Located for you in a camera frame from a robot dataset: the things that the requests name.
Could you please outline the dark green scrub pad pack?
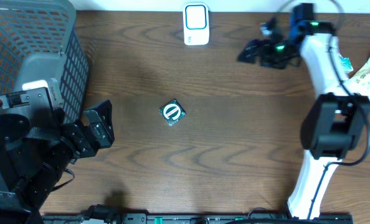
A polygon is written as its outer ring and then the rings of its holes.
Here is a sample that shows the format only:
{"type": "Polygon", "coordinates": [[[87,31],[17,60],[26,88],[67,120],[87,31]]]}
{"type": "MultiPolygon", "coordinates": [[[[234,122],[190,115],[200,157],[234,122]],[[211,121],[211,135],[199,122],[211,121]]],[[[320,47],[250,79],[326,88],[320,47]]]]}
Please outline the dark green scrub pad pack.
{"type": "Polygon", "coordinates": [[[177,99],[171,100],[159,109],[159,113],[169,126],[176,124],[180,119],[186,116],[186,112],[179,104],[177,99]]]}

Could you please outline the small teal tissue pack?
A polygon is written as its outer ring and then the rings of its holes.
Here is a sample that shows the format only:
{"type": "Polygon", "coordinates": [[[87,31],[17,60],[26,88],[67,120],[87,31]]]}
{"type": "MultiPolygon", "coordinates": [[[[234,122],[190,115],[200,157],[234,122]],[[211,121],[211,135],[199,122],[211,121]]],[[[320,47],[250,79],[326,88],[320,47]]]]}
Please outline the small teal tissue pack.
{"type": "Polygon", "coordinates": [[[347,57],[343,57],[342,55],[339,56],[340,60],[341,60],[341,64],[344,68],[344,72],[345,73],[350,73],[354,70],[352,64],[351,64],[351,61],[349,58],[347,57]]]}

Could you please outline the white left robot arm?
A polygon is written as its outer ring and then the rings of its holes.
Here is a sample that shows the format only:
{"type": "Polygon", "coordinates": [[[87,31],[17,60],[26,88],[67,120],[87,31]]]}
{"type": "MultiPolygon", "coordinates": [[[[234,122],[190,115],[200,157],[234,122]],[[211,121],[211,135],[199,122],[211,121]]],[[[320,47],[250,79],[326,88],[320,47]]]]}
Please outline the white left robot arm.
{"type": "Polygon", "coordinates": [[[43,223],[40,208],[61,189],[62,174],[77,160],[112,146],[112,104],[87,110],[89,125],[65,123],[63,109],[37,108],[0,115],[0,223],[43,223]]]}

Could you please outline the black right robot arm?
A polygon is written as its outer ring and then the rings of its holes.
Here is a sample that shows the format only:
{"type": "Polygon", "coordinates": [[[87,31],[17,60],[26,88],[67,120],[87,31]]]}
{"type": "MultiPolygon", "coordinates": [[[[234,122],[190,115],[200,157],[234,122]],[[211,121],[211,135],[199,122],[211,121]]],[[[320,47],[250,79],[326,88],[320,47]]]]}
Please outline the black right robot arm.
{"type": "Polygon", "coordinates": [[[370,100],[346,86],[349,77],[337,37],[341,24],[319,21],[312,3],[300,3],[290,13],[290,30],[284,36],[277,26],[279,14],[261,24],[264,39],[251,40],[237,60],[278,70],[292,60],[296,66],[305,62],[315,103],[301,125],[303,164],[284,222],[322,223],[320,204],[336,168],[356,166],[370,153],[370,100]]]}

